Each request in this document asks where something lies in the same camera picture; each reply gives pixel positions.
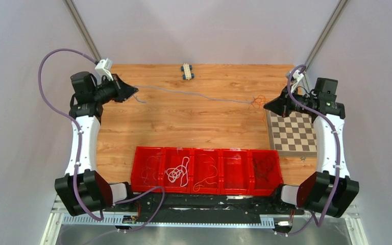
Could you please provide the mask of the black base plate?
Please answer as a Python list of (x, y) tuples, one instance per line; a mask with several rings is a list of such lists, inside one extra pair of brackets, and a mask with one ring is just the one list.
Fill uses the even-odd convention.
[(105, 211), (134, 212), (135, 221), (149, 223), (256, 225), (263, 216), (290, 221), (303, 214), (291, 204), (282, 204), (273, 194), (269, 196), (206, 195), (167, 193), (162, 186), (144, 192), (128, 192), (122, 200), (112, 201)]

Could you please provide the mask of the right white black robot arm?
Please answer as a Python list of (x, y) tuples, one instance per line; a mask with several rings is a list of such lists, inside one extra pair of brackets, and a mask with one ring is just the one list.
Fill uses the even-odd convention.
[(308, 114), (316, 133), (316, 170), (300, 185), (278, 185), (271, 199), (277, 213), (296, 206), (341, 217), (359, 193), (359, 183), (351, 179), (346, 166), (342, 136), (346, 110), (336, 101), (337, 85), (337, 80), (318, 78), (311, 94), (300, 95), (292, 80), (277, 98), (263, 106), (283, 118), (292, 112)]

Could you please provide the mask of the red bin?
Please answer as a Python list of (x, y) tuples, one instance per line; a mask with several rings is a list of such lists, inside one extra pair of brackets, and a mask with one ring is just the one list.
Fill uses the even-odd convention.
[(190, 179), (192, 194), (219, 195), (223, 186), (220, 151), (194, 149)]
[(222, 149), (223, 195), (250, 195), (253, 176), (250, 171), (250, 151)]
[(269, 196), (280, 185), (283, 178), (278, 151), (250, 150), (254, 172), (254, 196)]
[(190, 193), (190, 170), (193, 160), (190, 149), (164, 148), (163, 188), (167, 193)]
[(163, 186), (165, 149), (161, 147), (137, 146), (131, 171), (131, 188), (144, 192)]

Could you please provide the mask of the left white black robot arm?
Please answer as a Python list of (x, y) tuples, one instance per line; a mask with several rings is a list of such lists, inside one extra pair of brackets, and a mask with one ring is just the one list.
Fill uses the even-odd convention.
[(72, 216), (103, 211), (116, 205), (122, 211), (135, 207), (136, 198), (129, 193), (127, 182), (108, 183), (97, 171), (96, 143), (101, 127), (103, 105), (122, 103), (138, 92), (117, 74), (103, 75), (98, 82), (87, 71), (70, 77), (74, 93), (70, 99), (72, 145), (67, 169), (55, 180), (55, 190), (67, 212)]

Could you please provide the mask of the red bin middle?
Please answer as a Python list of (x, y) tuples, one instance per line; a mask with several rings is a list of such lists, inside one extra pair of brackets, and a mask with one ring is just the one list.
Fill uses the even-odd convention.
[(194, 149), (190, 179), (192, 194), (219, 195), (223, 186), (220, 151)]

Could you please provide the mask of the red bin rightmost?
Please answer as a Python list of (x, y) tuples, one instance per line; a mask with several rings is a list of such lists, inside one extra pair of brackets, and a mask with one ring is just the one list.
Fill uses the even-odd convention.
[(280, 185), (283, 178), (278, 151), (250, 150), (254, 172), (254, 196), (269, 196)]

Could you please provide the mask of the wooden chessboard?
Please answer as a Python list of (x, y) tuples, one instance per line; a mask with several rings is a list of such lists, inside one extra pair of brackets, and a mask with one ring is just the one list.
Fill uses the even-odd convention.
[(316, 157), (316, 134), (307, 114), (292, 112), (289, 117), (280, 117), (266, 111), (270, 148), (281, 156)]

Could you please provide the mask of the white blue toy car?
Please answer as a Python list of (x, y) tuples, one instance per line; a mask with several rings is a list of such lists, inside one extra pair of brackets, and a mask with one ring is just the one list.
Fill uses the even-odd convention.
[(192, 65), (188, 63), (184, 63), (181, 66), (181, 71), (183, 72), (182, 75), (183, 80), (191, 80), (194, 78), (194, 74), (192, 73)]

